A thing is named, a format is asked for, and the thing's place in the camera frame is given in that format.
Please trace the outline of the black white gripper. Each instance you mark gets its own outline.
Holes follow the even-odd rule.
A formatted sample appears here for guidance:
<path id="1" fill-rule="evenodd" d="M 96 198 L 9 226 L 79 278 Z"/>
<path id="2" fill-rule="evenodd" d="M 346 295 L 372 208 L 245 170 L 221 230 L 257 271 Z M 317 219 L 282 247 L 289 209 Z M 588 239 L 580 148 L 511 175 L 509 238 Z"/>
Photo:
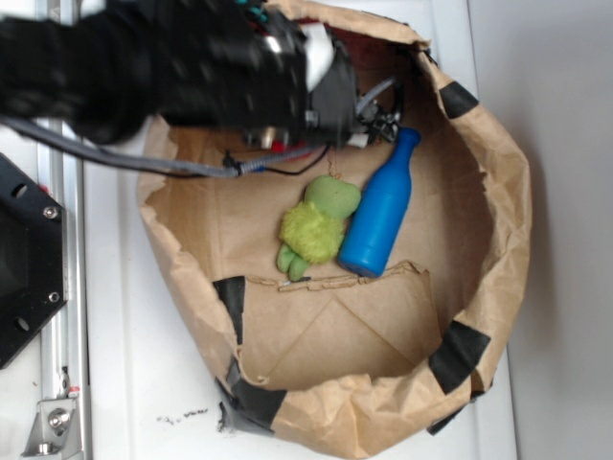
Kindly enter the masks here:
<path id="1" fill-rule="evenodd" d="M 397 137 L 402 85 L 388 77 L 359 89 L 345 43 L 325 24 L 300 24 L 265 4 L 239 7 L 261 57 L 238 86 L 238 126 L 251 147 L 364 147 L 376 135 Z"/>

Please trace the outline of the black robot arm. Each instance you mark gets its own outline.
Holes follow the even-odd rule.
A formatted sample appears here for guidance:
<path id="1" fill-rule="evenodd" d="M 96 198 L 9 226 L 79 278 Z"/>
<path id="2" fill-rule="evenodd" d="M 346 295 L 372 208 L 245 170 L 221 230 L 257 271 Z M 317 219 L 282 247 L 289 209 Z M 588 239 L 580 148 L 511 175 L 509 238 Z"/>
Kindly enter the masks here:
<path id="1" fill-rule="evenodd" d="M 390 109 L 379 91 L 393 89 Z M 346 145 L 397 136 L 403 88 L 361 92 L 344 43 L 262 1 L 110 1 L 65 26 L 1 22 L 1 113 L 55 118 L 99 145 L 158 115 L 238 130 L 251 145 Z"/>

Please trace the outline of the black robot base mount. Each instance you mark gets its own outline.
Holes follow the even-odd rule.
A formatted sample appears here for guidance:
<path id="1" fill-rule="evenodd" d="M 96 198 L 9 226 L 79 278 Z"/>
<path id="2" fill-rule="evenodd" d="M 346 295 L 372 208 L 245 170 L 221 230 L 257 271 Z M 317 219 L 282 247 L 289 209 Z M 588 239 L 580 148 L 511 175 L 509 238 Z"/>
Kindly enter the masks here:
<path id="1" fill-rule="evenodd" d="M 1 156 L 1 367 L 66 302 L 63 208 Z"/>

